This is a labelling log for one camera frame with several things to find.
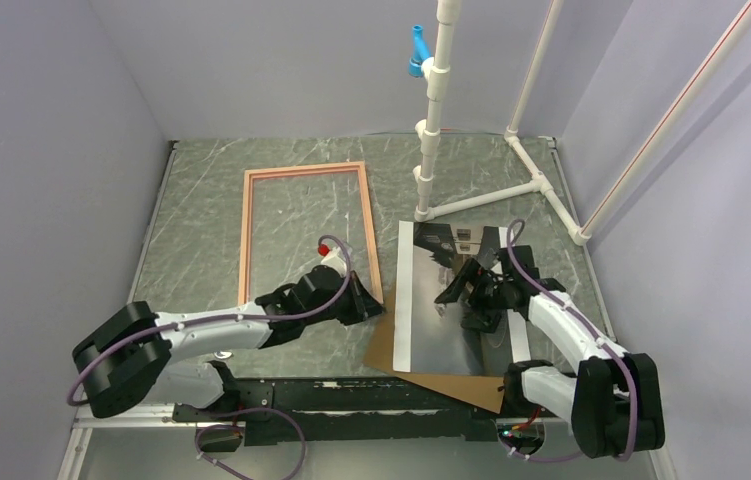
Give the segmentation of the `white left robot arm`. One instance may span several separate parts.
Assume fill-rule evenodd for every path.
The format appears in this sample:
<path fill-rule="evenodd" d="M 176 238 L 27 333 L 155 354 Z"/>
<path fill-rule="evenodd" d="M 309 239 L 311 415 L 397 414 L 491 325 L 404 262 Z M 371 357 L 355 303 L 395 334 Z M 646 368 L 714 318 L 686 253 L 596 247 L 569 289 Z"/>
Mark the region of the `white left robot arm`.
<path fill-rule="evenodd" d="M 242 393 L 226 364 L 194 358 L 222 350 L 260 350 L 289 343 L 324 321 L 355 325 L 383 314 L 384 305 L 357 273 L 318 265 L 237 307 L 192 314 L 155 312 L 131 302 L 72 351 L 78 371 L 67 394 L 96 418 L 110 418 L 148 401 L 175 403 L 215 420 L 230 417 Z"/>

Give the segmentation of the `red wooden picture frame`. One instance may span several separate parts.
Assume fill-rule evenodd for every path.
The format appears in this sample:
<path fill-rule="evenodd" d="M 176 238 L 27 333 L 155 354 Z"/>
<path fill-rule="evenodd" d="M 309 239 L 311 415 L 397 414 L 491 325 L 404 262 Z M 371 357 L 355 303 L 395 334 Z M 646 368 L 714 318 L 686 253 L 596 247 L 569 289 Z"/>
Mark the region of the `red wooden picture frame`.
<path fill-rule="evenodd" d="M 244 304 L 247 302 L 250 290 L 254 183 L 257 180 L 343 173 L 354 173 L 357 176 L 366 240 L 366 252 L 368 255 L 368 264 L 370 267 L 370 292 L 377 300 L 384 302 L 384 291 L 376 245 L 374 219 L 372 216 L 372 202 L 369 191 L 366 163 L 364 161 L 349 161 L 339 163 L 249 169 L 244 172 L 237 293 L 237 300 L 239 304 Z"/>

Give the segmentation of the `glossy photo with white borders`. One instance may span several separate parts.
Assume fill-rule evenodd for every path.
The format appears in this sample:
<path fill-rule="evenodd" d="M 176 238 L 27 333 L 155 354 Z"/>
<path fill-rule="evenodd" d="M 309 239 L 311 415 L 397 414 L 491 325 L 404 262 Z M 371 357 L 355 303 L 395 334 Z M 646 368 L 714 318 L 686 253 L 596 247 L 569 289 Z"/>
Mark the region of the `glossy photo with white borders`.
<path fill-rule="evenodd" d="M 508 311 L 495 332 L 464 328 L 466 303 L 435 304 L 469 258 L 484 226 L 402 221 L 398 227 L 392 368 L 397 372 L 496 376 L 531 357 L 527 323 Z"/>

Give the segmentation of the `brown cardboard backing board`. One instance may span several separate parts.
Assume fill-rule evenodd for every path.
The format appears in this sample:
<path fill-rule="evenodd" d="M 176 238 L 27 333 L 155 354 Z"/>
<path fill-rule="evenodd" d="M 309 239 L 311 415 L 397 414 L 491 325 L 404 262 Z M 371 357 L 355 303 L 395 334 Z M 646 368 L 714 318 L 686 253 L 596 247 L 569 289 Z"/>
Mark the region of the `brown cardboard backing board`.
<path fill-rule="evenodd" d="M 385 293 L 387 313 L 375 323 L 362 363 L 430 391 L 499 414 L 505 406 L 503 376 L 461 376 L 397 372 L 392 369 L 395 291 Z"/>

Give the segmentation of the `clear acrylic sheet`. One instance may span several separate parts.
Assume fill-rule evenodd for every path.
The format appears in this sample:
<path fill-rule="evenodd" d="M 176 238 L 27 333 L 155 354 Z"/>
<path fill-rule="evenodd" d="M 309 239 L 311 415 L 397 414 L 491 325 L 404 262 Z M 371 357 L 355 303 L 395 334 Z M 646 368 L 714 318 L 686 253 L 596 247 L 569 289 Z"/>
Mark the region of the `clear acrylic sheet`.
<path fill-rule="evenodd" d="M 370 267 L 354 173 L 257 180 L 253 187 L 248 300 L 294 281 L 321 260 L 318 238 L 351 246 L 354 268 L 371 290 Z"/>

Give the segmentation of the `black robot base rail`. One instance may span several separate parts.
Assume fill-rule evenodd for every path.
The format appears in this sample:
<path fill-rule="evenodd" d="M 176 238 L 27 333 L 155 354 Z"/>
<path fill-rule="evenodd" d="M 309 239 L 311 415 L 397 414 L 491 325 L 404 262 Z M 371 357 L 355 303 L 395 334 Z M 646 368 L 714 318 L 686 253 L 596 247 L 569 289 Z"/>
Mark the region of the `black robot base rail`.
<path fill-rule="evenodd" d="M 246 423 L 247 445 L 273 445 L 298 438 L 280 426 L 279 410 L 314 441 L 409 439 L 463 436 L 493 441 L 484 420 L 521 417 L 534 408 L 505 404 L 496 414 L 399 378 L 236 379 L 242 404 L 221 413 L 176 404 L 175 422 Z"/>

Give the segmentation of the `white PVC pipe stand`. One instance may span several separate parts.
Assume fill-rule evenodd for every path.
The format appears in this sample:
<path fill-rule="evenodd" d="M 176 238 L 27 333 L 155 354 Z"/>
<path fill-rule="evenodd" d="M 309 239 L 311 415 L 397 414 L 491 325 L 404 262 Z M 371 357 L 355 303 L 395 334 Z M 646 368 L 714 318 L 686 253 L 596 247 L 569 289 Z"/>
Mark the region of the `white PVC pipe stand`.
<path fill-rule="evenodd" d="M 503 139 L 507 145 L 514 151 L 523 166 L 527 169 L 530 180 L 524 184 L 492 193 L 433 206 L 430 204 L 430 197 L 442 133 L 443 101 L 446 97 L 450 80 L 454 30 L 462 8 L 460 1 L 439 1 L 437 3 L 437 37 L 434 50 L 430 51 L 434 56 L 434 66 L 429 79 L 425 80 L 422 78 L 427 84 L 427 114 L 414 127 L 415 133 L 420 140 L 421 151 L 420 164 L 413 169 L 413 177 L 418 195 L 414 211 L 414 219 L 417 222 L 430 221 L 444 215 L 466 211 L 529 193 L 539 193 L 552 207 L 573 243 L 577 246 L 586 245 L 592 235 L 609 218 L 612 209 L 621 203 L 623 192 L 628 189 L 634 181 L 635 176 L 645 167 L 647 157 L 657 150 L 658 146 L 670 133 L 670 129 L 675 126 L 682 115 L 693 104 L 694 99 L 699 96 L 706 83 L 717 72 L 729 53 L 732 52 L 739 40 L 743 38 L 746 31 L 751 27 L 751 1 L 747 1 L 703 58 L 700 65 L 684 84 L 684 87 L 676 95 L 660 120 L 652 128 L 649 135 L 647 135 L 642 145 L 610 187 L 594 212 L 589 216 L 586 223 L 581 225 L 575 219 L 575 216 L 563 205 L 562 199 L 554 192 L 554 188 L 547 179 L 547 176 L 540 170 L 536 162 L 526 151 L 518 136 L 519 125 L 527 105 L 527 100 L 536 83 L 542 61 L 545 58 L 563 5 L 562 1 L 552 1 L 549 3 L 528 71 L 520 89 L 517 105 L 503 135 Z"/>

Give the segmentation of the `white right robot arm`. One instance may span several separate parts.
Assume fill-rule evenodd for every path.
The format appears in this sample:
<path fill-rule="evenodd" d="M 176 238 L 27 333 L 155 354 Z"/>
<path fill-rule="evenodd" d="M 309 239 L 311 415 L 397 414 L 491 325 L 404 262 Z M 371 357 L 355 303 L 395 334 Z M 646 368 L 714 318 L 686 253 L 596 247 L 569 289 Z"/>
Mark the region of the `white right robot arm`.
<path fill-rule="evenodd" d="M 507 313 L 517 313 L 541 330 L 574 372 L 567 375 L 545 360 L 510 364 L 503 376 L 502 401 L 525 415 L 545 409 L 566 421 L 580 454 L 628 460 L 633 453 L 665 444 L 659 373 L 646 353 L 632 353 L 601 332 L 574 304 L 562 284 L 541 277 L 533 252 L 517 240 L 523 219 L 506 229 L 496 257 L 500 272 L 467 260 L 439 294 L 441 305 L 465 302 L 462 326 L 490 333 Z"/>

